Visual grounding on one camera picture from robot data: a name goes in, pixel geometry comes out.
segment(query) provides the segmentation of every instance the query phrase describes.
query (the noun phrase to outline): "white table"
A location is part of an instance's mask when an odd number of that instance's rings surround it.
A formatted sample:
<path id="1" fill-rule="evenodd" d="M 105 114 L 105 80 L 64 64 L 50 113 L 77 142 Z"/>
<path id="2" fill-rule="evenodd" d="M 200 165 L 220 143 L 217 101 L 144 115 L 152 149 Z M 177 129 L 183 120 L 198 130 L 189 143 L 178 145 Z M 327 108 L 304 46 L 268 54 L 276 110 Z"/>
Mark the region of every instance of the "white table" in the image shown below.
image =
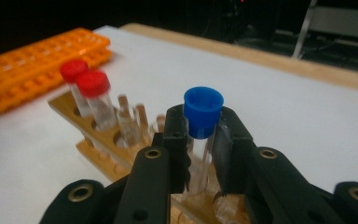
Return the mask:
<path id="1" fill-rule="evenodd" d="M 131 104 L 145 104 L 151 121 L 181 104 L 189 88 L 212 87 L 258 146 L 283 152 L 310 183 L 332 192 L 338 182 L 358 181 L 358 90 L 125 30 L 96 30 L 111 39 L 114 57 L 101 69 L 115 105 L 125 93 Z M 0 223 L 37 223 L 78 179 L 109 184 L 76 150 L 81 133 L 48 106 L 66 91 L 0 116 Z"/>

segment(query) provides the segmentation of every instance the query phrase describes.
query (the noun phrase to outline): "orange plastic rack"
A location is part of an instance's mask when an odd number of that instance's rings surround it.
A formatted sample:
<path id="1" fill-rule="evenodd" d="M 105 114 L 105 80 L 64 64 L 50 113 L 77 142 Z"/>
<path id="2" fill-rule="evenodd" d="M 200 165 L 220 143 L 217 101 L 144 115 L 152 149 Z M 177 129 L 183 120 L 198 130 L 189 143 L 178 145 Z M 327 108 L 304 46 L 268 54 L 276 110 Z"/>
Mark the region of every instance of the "orange plastic rack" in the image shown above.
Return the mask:
<path id="1" fill-rule="evenodd" d="M 59 67 L 68 60 L 81 58 L 90 68 L 107 62 L 109 44 L 108 38 L 77 28 L 1 54 L 0 114 L 60 86 Z"/>

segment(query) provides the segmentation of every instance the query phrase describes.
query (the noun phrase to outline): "wooden test tube rack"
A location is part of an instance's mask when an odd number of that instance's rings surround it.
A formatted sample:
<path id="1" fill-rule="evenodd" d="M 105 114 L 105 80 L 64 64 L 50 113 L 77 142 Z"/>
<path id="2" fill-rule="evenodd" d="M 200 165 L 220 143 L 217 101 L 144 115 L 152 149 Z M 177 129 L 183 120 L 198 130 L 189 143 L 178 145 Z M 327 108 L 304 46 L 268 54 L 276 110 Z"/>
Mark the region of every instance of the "wooden test tube rack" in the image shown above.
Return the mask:
<path id="1" fill-rule="evenodd" d="M 130 148 L 118 146 L 117 141 L 121 137 L 118 126 L 104 132 L 97 131 L 92 116 L 86 118 L 79 116 L 75 100 L 69 91 L 49 101 L 48 104 L 84 135 L 85 139 L 77 143 L 76 148 L 112 182 L 130 173 L 136 152 L 148 144 L 145 140 L 139 146 Z M 217 200 L 218 191 L 217 179 L 211 167 L 208 186 L 204 192 L 196 196 L 172 195 L 171 223 L 221 223 L 213 211 L 213 202 Z M 236 220 L 240 220 L 240 223 L 250 223 L 241 196 L 231 196 L 226 200 L 229 203 L 235 203 L 223 206 L 233 206 L 235 210 L 238 210 L 235 213 Z M 193 221 L 184 221 L 183 215 Z"/>

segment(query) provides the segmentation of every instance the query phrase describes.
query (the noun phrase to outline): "cap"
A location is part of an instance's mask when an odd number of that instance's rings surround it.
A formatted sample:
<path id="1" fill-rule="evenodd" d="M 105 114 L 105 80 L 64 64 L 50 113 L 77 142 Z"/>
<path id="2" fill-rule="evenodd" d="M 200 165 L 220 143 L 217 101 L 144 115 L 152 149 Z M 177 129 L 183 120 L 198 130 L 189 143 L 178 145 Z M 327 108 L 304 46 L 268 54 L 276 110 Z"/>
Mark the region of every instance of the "cap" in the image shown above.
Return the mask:
<path id="1" fill-rule="evenodd" d="M 62 78 L 67 83 L 76 83 L 77 79 L 87 71 L 89 71 L 89 66 L 81 59 L 64 63 L 60 68 Z"/>
<path id="2" fill-rule="evenodd" d="M 105 72 L 88 71 L 76 82 L 80 93 L 87 98 L 100 96 L 110 89 L 109 79 Z"/>
<path id="3" fill-rule="evenodd" d="M 194 87 L 185 93 L 184 115 L 190 136 L 203 139 L 213 133 L 223 106 L 220 92 L 208 87 Z"/>

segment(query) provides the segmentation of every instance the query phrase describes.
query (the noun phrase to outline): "tabletop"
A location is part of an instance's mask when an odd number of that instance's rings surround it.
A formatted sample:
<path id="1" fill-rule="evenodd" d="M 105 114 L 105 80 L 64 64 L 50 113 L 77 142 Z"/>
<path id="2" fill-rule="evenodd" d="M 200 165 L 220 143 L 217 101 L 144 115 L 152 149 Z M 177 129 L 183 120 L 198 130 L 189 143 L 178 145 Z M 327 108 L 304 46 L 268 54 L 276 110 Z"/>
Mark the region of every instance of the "tabletop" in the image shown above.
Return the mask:
<path id="1" fill-rule="evenodd" d="M 110 38 L 104 70 L 114 105 L 126 94 L 149 120 L 194 86 L 222 93 L 261 147 L 286 155 L 310 183 L 332 191 L 358 181 L 358 73 L 195 36 L 129 24 Z M 36 223 L 66 185 L 110 182 L 78 151 L 82 134 L 48 101 L 62 86 L 0 116 L 0 223 Z"/>

